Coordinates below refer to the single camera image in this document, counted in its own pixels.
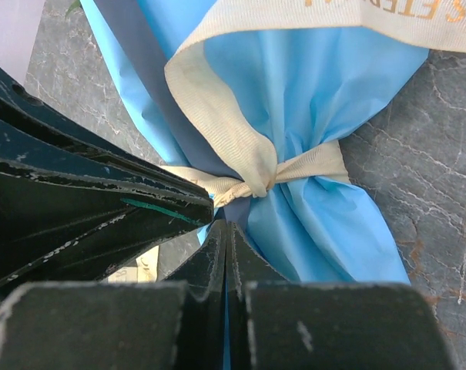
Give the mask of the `artificial flower bouquet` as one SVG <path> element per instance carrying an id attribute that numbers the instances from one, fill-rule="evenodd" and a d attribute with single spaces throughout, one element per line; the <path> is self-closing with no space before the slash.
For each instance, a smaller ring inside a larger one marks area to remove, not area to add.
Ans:
<path id="1" fill-rule="evenodd" d="M 65 12 L 65 17 L 67 18 L 72 12 L 74 12 L 76 9 L 81 8 L 82 4 L 80 0 L 74 0 L 70 6 L 67 8 Z"/>

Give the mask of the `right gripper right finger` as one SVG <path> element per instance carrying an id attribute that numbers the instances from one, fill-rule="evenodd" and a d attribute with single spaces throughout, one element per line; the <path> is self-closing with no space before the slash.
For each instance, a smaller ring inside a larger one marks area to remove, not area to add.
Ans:
<path id="1" fill-rule="evenodd" d="M 404 284 L 286 281 L 228 224 L 233 369 L 451 369 L 427 302 Z"/>

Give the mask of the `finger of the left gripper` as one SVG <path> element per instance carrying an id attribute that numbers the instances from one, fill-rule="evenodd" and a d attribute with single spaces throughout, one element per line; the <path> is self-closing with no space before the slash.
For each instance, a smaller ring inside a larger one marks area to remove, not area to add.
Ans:
<path id="1" fill-rule="evenodd" d="M 204 190 L 160 170 L 0 158 L 0 289 L 105 278 L 147 247 L 212 217 Z"/>
<path id="2" fill-rule="evenodd" d="M 103 166 L 118 181 L 152 187 L 175 187 L 186 197 L 208 200 L 206 191 L 147 163 L 63 116 L 29 95 L 0 67 L 0 119 L 62 151 Z"/>

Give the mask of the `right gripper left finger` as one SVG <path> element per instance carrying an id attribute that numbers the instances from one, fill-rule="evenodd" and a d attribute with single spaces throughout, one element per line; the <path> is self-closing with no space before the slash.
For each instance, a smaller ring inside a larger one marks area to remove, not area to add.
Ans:
<path id="1" fill-rule="evenodd" d="M 0 306 L 0 369 L 220 369 L 227 225 L 156 283 L 42 282 Z"/>

